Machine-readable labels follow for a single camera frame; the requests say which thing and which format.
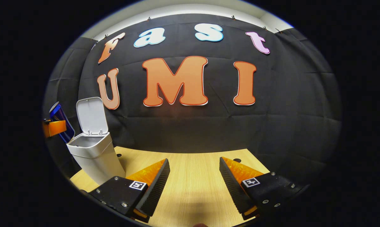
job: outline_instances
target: blue can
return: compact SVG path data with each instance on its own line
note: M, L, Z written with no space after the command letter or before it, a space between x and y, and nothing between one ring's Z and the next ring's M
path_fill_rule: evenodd
M56 102L50 109L50 119L52 122L65 120L66 131L61 132L59 135L65 143L69 143L75 136L75 130L72 128L64 111L61 108L60 102Z

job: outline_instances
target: white ceiling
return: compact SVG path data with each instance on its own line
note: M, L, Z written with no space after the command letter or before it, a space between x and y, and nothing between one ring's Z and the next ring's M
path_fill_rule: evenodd
M206 13L226 17L235 15L235 18L239 20L259 27L266 26L272 32L277 32L275 28L281 31L292 27L265 10L241 0L143 0L106 17L88 29L82 36L99 40L105 34L114 33L124 27L146 20L148 15L156 18L183 13Z

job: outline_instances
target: black fabric backdrop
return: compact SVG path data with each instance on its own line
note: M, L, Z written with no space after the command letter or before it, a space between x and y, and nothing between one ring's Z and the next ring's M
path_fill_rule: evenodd
M223 40L217 43L197 40L194 26L198 23L221 26ZM163 42L141 48L133 46L140 33L155 27L165 29ZM126 33L125 37L119 40L111 56L98 64L104 44L121 32ZM245 32L257 32L263 37L270 54L260 53ZM160 95L164 99L161 106L144 106L146 70L142 63L161 57L175 73L183 59L192 55L208 59L204 69L207 105L184 106L178 100L169 105ZM49 102L46 96L45 103L50 108L57 97L78 134L76 101L100 96L97 77L118 68L121 103L116 110L105 108L115 146L186 153L248 148L270 171L308 183L323 169L338 139L341 102L335 76L319 51L295 29L272 33L226 17L172 15L109 34L81 61L85 63L79 83L68 83L64 89L58 87L51 92L47 89L52 99ZM246 61L257 68L253 80L254 105L233 103L238 86L235 61ZM106 91L111 98L108 78Z
M83 64L96 40L79 37L63 54L50 75L43 103L43 118L49 118L50 108L59 101L69 122L75 129L75 135L81 133L76 102ZM47 147L67 177L72 177L81 168L71 156L65 143L59 136L46 140Z

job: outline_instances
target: wooden table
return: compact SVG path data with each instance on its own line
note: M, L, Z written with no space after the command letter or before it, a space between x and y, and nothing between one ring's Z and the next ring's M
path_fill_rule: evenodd
M219 157L239 158L262 173L269 170L247 149L214 153L161 153L115 147L129 176L161 161L169 160L170 174L154 215L146 223L154 227L231 227L245 222L235 207L219 171ZM83 170L70 179L79 189L94 190L96 184Z

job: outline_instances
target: orange object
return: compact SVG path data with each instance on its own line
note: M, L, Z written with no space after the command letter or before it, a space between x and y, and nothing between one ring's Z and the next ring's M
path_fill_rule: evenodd
M204 95L204 66L208 60L202 56L188 56L182 62L176 73L173 74L162 58L144 61L142 67L146 69L146 98L145 106L160 106L163 103L158 87L169 104L173 104L183 86L183 96L179 102L183 105L206 105L207 96Z
M258 208L256 206L253 206L252 208L250 208L248 211L246 211L244 213L245 216L251 214L253 211L257 210Z
M106 94L106 75L102 74L98 77L100 97L102 98L103 104L107 109L117 109L120 105L120 94L118 93L117 74L117 68L114 68L107 73L107 76L110 79L110 86L112 87L112 99L109 99Z
M61 132L66 131L66 122L65 120L43 123L44 135L46 138L57 135Z
M237 61L234 63L238 70L238 94L234 98L236 105L253 105L256 98L253 96L253 73L256 72L256 66L244 62Z
M140 217L143 217L143 218L147 218L148 216L146 216L145 214L141 213L139 210L137 209L134 209L134 213Z
M137 171L136 173L130 175L129 177L126 177L129 180L132 181L140 181L145 182L148 184L148 187L151 186L152 182L154 181L155 177L158 174L158 171L161 169L165 159L158 161L155 164L152 164L140 171Z
M226 165L229 167L229 170L231 170L233 176L235 177L236 181L239 184L243 180L247 180L247 179L250 179L253 177L263 175L262 172L259 172L255 169L248 167L248 166L240 164L239 162L233 161L233 160L225 158L225 157L222 157L222 159L225 161Z
M110 51L117 46L118 40L124 38L124 36L125 32L121 33L120 35L114 37L113 39L109 40L107 43L104 44L103 53L98 61L98 64L102 63L110 56Z

